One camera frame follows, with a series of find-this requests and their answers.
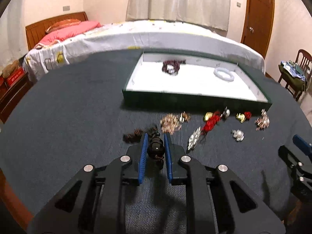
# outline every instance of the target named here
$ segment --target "light switch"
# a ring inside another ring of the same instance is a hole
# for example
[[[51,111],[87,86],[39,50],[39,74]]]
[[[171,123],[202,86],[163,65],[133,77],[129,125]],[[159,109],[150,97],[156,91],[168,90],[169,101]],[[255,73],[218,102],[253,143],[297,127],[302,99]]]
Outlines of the light switch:
[[[70,6],[63,6],[63,11],[70,11],[71,7]]]

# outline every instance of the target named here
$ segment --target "plush toy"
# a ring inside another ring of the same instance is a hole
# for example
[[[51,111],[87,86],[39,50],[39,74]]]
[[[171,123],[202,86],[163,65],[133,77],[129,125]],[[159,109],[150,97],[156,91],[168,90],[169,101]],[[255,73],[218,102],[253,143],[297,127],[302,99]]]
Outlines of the plush toy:
[[[3,78],[6,79],[8,78],[15,70],[17,70],[19,67],[19,61],[15,60],[12,64],[7,65],[3,70],[2,70],[2,75]]]

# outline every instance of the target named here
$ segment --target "white jade bangle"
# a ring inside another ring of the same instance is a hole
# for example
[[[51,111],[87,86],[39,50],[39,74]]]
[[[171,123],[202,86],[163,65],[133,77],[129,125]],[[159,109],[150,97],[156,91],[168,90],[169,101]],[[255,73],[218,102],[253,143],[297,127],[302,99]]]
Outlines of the white jade bangle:
[[[230,76],[230,78],[228,77],[224,77],[223,75],[220,74],[220,72],[223,72],[227,75]],[[224,81],[228,81],[228,82],[233,82],[234,81],[234,76],[230,73],[230,71],[226,68],[215,68],[215,70],[213,71],[213,73],[220,79],[224,80]]]

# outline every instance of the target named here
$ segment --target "nightstand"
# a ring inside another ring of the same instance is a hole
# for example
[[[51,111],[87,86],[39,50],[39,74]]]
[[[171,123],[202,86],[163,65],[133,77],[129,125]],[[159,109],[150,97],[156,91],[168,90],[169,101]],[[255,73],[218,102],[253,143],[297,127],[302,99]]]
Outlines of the nightstand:
[[[2,96],[0,99],[0,119],[3,123],[7,121],[13,109],[31,87],[32,82],[29,81],[27,72]]]

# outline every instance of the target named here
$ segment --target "orange pillow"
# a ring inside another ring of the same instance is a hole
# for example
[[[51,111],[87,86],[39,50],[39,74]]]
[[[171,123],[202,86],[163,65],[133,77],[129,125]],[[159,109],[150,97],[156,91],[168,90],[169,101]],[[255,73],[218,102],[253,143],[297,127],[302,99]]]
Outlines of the orange pillow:
[[[76,26],[81,23],[78,19],[65,19],[59,22],[56,22],[52,26],[50,26],[48,29],[46,29],[46,33],[50,33],[68,26]]]

